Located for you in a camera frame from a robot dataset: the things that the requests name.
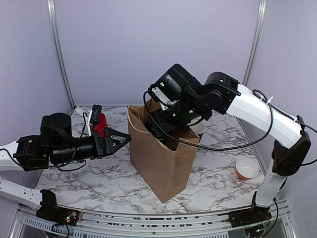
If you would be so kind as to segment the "brown paper bag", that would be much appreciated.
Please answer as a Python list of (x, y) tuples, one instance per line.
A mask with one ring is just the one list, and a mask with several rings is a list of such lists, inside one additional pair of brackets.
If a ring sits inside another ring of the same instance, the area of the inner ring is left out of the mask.
[(145, 127), (148, 114), (144, 106), (127, 108), (130, 162), (158, 197), (165, 203), (183, 191), (189, 179), (199, 144), (192, 129), (174, 130), (172, 139), (156, 139)]

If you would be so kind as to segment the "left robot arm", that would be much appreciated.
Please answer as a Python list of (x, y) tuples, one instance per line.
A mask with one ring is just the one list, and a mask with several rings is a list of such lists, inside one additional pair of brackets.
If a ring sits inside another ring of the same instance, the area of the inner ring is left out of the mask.
[[(71, 117), (65, 113), (44, 116), (40, 135), (19, 138), (0, 148), (0, 169), (34, 171), (57, 168), (64, 172), (72, 163), (86, 166), (88, 159), (101, 159), (115, 154), (131, 141), (131, 136), (112, 128), (104, 135), (93, 131), (90, 136), (73, 137)], [(81, 213), (58, 206), (50, 190), (32, 190), (0, 180), (0, 193), (36, 210), (36, 216), (62, 225), (76, 225)]]

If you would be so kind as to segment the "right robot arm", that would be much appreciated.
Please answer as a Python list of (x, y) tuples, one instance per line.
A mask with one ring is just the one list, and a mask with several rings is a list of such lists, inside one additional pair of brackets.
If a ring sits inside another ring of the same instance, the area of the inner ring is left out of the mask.
[(147, 94), (160, 108), (149, 112), (147, 129), (164, 140), (172, 131), (209, 120), (213, 112), (244, 120), (274, 138), (271, 169), (253, 198), (245, 217), (256, 222), (269, 208), (287, 178), (302, 165), (311, 141), (299, 116), (292, 117), (272, 105), (260, 90), (250, 90), (223, 72), (213, 72), (201, 84), (191, 74), (170, 69)]

